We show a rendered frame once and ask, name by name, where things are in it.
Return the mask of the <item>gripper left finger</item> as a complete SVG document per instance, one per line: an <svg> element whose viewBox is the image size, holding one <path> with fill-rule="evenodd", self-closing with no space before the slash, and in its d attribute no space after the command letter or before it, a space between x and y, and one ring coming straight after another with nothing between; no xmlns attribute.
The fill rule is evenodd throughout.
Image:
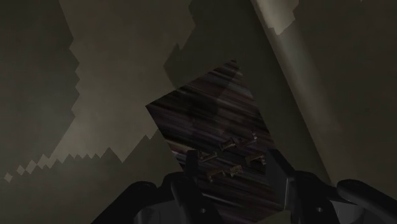
<svg viewBox="0 0 397 224"><path fill-rule="evenodd" d="M183 172L166 175L159 187L131 184L91 224L224 224L197 185L198 162L198 151L187 151Z"/></svg>

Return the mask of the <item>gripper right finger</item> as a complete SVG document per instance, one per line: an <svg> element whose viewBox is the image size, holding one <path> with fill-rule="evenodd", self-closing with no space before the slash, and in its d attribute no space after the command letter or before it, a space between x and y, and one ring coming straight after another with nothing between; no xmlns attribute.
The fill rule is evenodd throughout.
<svg viewBox="0 0 397 224"><path fill-rule="evenodd" d="M355 179L327 185L275 149L267 151L267 180L291 224L397 224L397 200Z"/></svg>

